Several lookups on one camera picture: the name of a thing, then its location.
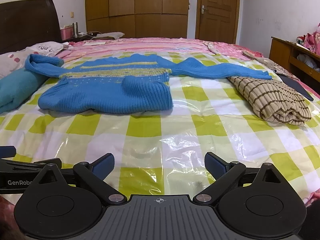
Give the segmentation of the blue knitted sweater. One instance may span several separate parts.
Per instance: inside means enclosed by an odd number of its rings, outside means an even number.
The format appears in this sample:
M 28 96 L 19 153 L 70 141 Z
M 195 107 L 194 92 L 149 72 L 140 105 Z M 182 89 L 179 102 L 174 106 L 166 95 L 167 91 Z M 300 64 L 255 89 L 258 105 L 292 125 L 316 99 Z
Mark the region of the blue knitted sweater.
M 65 113 L 88 110 L 107 114 L 132 114 L 168 111 L 173 108 L 169 79 L 189 76 L 198 79 L 223 79 L 233 76 L 270 80 L 268 72 L 231 63 L 205 66 L 189 57 L 174 63 L 157 55 L 134 54 L 86 61 L 72 69 L 63 60 L 31 54 L 26 70 L 59 81 L 38 100 L 41 109 Z

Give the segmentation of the teal folded cloth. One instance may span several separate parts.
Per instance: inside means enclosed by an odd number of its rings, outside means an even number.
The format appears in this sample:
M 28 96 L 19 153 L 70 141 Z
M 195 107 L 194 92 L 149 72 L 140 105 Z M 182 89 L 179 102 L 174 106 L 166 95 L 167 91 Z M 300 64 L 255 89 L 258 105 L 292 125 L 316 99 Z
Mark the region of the teal folded cloth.
M 46 81 L 47 76 L 25 68 L 15 70 L 1 79 L 1 113 L 17 109 Z

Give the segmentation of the beige checked folded garment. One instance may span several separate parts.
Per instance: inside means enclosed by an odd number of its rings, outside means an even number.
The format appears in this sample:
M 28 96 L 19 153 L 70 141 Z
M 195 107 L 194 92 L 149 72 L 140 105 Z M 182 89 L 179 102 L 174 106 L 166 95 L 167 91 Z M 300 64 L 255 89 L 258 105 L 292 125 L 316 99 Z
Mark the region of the beige checked folded garment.
M 304 97 L 283 82 L 240 76 L 228 79 L 265 121 L 303 126 L 312 118 Z

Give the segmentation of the green checked plastic sheet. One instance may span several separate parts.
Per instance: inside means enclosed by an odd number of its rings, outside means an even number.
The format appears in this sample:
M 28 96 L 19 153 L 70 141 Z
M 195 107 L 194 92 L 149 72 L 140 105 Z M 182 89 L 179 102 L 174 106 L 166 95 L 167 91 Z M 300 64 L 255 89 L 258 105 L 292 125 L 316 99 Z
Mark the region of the green checked plastic sheet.
M 108 115 L 42 110 L 48 79 L 15 110 L 1 113 L 1 145 L 16 148 L 16 161 L 59 158 L 64 168 L 115 158 L 107 182 L 132 194 L 189 194 L 213 178 L 204 156 L 213 152 L 249 167 L 273 163 L 301 198 L 319 189 L 319 100 L 306 101 L 312 118 L 303 126 L 260 119 L 227 79 L 171 77 L 173 108 L 164 112 Z

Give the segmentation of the grey pillow with pink dots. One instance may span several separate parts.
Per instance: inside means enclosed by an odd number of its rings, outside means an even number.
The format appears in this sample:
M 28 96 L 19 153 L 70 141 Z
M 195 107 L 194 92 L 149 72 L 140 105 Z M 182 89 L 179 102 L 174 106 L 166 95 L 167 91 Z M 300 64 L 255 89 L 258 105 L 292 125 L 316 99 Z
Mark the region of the grey pillow with pink dots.
M 57 42 L 37 43 L 23 50 L 8 52 L 0 55 L 0 77 L 1 79 L 11 74 L 13 71 L 21 69 L 30 54 L 39 54 L 55 57 L 66 48 L 65 44 Z

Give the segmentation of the dark flat object on bed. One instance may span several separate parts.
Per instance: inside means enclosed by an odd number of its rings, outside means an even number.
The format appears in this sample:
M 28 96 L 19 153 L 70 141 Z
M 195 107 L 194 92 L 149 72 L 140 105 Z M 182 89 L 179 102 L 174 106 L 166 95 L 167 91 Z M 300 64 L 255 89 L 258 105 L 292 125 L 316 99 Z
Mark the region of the dark flat object on bed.
M 278 74 L 278 76 L 287 86 L 291 87 L 292 89 L 303 95 L 309 101 L 313 101 L 313 97 L 296 80 L 281 74 Z

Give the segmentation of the wooden side desk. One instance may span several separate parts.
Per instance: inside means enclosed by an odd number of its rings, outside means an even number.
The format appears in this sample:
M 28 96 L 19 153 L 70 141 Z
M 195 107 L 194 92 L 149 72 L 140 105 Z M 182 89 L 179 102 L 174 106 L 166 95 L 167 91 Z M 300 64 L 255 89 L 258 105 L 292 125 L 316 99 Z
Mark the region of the wooden side desk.
M 319 94 L 319 56 L 293 42 L 271 38 L 269 59 Z

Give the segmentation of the pink storage box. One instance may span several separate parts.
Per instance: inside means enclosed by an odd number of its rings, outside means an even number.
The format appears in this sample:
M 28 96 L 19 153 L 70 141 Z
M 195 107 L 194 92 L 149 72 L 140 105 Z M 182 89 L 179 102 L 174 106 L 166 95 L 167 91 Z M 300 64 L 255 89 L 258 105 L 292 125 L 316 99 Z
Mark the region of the pink storage box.
M 60 29 L 61 39 L 63 41 L 68 40 L 73 37 L 73 27 L 67 26 Z

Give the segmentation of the dark wooden headboard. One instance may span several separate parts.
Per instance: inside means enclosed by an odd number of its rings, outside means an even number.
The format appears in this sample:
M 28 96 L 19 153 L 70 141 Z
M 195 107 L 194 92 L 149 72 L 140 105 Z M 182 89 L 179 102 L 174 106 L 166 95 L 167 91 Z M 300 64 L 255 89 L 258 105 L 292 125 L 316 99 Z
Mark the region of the dark wooden headboard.
M 53 0 L 20 0 L 1 4 L 1 54 L 37 43 L 61 42 Z

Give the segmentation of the steel thermos cup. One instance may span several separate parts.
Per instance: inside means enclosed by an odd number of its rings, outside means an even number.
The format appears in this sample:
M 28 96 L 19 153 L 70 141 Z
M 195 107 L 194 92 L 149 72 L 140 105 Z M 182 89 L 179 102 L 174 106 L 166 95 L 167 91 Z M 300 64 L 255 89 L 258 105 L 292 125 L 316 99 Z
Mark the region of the steel thermos cup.
M 73 37 L 77 38 L 78 37 L 78 23 L 74 22 L 72 23 L 72 29 L 73 29 Z

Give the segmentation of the pink striped bedspread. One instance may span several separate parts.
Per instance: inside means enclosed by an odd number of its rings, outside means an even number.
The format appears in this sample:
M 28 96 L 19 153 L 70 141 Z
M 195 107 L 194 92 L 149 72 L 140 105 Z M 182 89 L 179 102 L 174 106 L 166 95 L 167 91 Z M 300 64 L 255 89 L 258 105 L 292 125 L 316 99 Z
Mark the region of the pink striped bedspread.
M 104 55 L 106 57 L 122 54 L 130 56 L 134 53 L 145 55 L 164 53 L 172 59 L 180 59 L 184 54 L 194 56 L 197 59 L 206 60 L 212 57 L 214 61 L 231 62 L 253 65 L 257 69 L 268 68 L 277 75 L 286 76 L 299 83 L 308 93 L 319 98 L 312 88 L 300 81 L 299 78 L 290 74 L 277 63 L 265 58 L 258 51 L 252 51 L 246 47 L 224 42 L 209 42 L 192 40 L 186 38 L 120 38 L 117 40 L 88 40 L 80 42 L 66 42 L 64 49 L 57 54 L 57 57 L 65 62 L 79 59 L 81 57 L 93 57 L 93 55 Z

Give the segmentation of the pink floral items on desk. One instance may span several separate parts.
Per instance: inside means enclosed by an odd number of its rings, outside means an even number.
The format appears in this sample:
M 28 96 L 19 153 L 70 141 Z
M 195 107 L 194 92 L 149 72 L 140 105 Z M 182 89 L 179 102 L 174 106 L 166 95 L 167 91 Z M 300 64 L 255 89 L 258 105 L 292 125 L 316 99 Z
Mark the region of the pink floral items on desk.
M 296 42 L 312 53 L 320 55 L 320 24 L 315 32 L 297 37 Z

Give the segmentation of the grey cloth on nightstand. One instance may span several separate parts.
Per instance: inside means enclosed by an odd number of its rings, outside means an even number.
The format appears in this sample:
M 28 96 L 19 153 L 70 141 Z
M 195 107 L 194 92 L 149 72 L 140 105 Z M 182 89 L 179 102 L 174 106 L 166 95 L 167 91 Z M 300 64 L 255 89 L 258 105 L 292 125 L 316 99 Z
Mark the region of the grey cloth on nightstand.
M 111 33 L 103 33 L 97 34 L 93 37 L 94 40 L 118 40 L 122 38 L 125 34 L 122 32 L 111 32 Z

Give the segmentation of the brown wooden door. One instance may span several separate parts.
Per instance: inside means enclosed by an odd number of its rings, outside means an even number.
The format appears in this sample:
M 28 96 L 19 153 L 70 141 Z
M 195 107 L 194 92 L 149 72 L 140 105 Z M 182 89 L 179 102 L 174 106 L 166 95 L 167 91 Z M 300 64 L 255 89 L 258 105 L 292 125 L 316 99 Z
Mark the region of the brown wooden door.
M 195 38 L 235 44 L 240 0 L 197 0 Z

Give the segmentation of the brown wooden wardrobe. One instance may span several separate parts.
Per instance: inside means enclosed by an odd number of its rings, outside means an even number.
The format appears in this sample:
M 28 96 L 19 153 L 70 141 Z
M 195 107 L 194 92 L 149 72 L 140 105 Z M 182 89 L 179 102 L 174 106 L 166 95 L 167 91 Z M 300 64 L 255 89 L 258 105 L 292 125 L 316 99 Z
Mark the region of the brown wooden wardrobe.
M 85 0 L 86 29 L 126 38 L 185 38 L 189 0 Z

